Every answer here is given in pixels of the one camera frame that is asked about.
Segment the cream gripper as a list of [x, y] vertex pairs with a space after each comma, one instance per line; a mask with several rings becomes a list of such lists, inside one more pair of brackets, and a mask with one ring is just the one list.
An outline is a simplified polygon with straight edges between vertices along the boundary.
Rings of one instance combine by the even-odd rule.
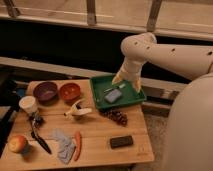
[[133, 87], [136, 92], [141, 90], [141, 71], [144, 63], [131, 60], [127, 57], [124, 58], [124, 62], [120, 68], [120, 73], [117, 73], [113, 80], [113, 84], [121, 82], [123, 79], [133, 82]]

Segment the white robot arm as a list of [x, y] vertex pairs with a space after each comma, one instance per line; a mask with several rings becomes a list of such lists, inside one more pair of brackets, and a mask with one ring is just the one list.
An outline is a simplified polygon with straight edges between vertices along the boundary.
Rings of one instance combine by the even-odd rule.
[[124, 38], [115, 83], [141, 89], [145, 63], [186, 81], [168, 116], [159, 171], [213, 171], [213, 45], [161, 44], [150, 32]]

